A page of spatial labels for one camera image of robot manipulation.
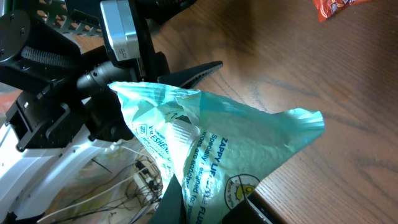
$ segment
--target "teal plastic bag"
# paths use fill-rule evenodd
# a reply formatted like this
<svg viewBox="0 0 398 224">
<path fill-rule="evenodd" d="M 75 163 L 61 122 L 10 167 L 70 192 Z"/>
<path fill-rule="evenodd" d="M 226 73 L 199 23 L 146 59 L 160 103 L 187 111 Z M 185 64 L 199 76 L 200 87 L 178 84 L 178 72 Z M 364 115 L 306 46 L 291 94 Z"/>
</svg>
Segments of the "teal plastic bag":
<svg viewBox="0 0 398 224">
<path fill-rule="evenodd" d="M 188 223 L 219 223 L 255 186 L 324 132 L 319 111 L 267 114 L 158 83 L 112 83 L 126 124 L 182 185 Z"/>
</svg>

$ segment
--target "wooden table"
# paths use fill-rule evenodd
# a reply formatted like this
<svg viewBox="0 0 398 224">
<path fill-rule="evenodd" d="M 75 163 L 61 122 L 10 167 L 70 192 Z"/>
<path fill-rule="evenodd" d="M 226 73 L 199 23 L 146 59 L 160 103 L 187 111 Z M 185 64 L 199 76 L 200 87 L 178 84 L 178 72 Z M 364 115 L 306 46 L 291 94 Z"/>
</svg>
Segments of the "wooden table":
<svg viewBox="0 0 398 224">
<path fill-rule="evenodd" d="M 325 134 L 257 188 L 287 223 L 398 223 L 398 1 L 319 23 L 311 0 L 198 0 L 154 45 L 171 71 L 224 61 L 198 89 L 322 110 Z"/>
</svg>

